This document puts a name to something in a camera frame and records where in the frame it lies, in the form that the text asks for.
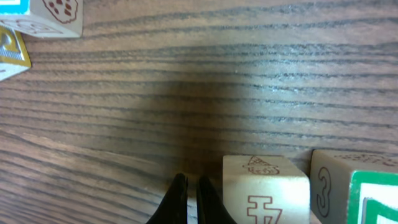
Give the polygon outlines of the green 7 top block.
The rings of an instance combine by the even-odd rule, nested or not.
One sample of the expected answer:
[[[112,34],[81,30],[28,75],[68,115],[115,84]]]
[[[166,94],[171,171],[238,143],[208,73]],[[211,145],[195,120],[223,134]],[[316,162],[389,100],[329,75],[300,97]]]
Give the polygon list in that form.
[[[397,159],[315,150],[310,193],[312,212],[321,223],[397,224]]]

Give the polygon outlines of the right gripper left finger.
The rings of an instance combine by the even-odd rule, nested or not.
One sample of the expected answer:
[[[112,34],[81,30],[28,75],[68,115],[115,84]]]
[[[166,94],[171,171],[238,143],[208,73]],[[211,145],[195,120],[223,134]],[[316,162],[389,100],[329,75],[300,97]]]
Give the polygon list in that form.
[[[188,179],[177,174],[147,224],[187,224]]]

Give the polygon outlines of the wooden block with red print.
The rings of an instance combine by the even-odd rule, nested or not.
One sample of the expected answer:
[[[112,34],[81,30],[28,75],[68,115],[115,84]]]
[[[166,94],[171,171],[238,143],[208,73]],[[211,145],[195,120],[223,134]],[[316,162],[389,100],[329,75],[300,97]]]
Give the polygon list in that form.
[[[223,203],[236,223],[310,223],[310,181],[282,156],[224,156]]]

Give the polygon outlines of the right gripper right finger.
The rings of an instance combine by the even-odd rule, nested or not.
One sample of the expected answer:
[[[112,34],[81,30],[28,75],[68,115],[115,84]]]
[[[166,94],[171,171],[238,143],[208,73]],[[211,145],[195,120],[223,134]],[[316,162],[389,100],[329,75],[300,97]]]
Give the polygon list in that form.
[[[198,224],[237,224],[206,176],[197,182],[197,215]]]

